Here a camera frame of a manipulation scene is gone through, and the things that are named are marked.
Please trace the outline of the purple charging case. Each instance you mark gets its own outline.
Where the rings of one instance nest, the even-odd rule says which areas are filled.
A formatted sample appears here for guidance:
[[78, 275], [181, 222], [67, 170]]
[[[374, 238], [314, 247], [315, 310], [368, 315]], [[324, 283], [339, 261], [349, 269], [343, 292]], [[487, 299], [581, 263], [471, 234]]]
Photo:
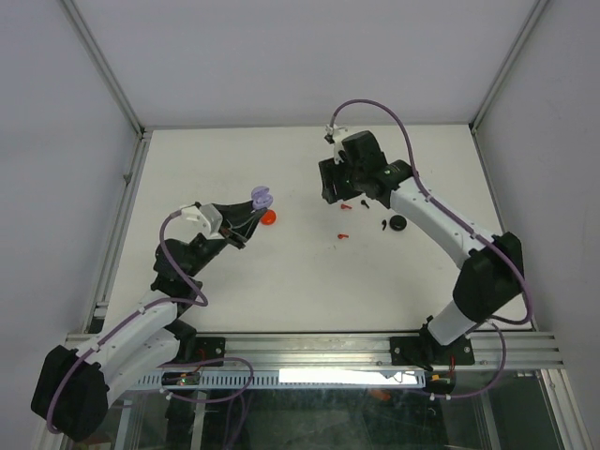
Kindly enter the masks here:
[[269, 209], [274, 201], [270, 188], [258, 186], [251, 191], [252, 207], [254, 210]]

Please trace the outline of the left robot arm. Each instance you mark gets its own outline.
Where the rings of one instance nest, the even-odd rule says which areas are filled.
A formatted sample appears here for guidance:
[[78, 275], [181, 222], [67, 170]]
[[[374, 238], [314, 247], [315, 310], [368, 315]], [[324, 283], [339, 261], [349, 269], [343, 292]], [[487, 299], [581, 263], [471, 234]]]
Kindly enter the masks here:
[[242, 249], [270, 205], [195, 202], [170, 213], [158, 231], [149, 291], [112, 327], [76, 348], [54, 347], [45, 357], [31, 401], [52, 434], [74, 442], [90, 437], [114, 402], [159, 367], [218, 367], [228, 362], [196, 353], [197, 331], [182, 321], [208, 299], [196, 276], [224, 248]]

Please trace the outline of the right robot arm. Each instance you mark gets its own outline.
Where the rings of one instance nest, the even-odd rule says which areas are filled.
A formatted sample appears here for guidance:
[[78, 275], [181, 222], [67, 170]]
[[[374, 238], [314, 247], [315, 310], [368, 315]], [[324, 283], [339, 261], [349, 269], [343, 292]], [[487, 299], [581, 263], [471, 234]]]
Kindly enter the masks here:
[[428, 319], [419, 340], [422, 357], [440, 363], [457, 339], [521, 295], [519, 239], [510, 232], [494, 235], [454, 212], [444, 213], [430, 190], [419, 187], [411, 165], [386, 159], [371, 131], [330, 127], [325, 139], [333, 146], [333, 156], [319, 163], [322, 197], [328, 203], [366, 195], [416, 225], [458, 268], [451, 301]]

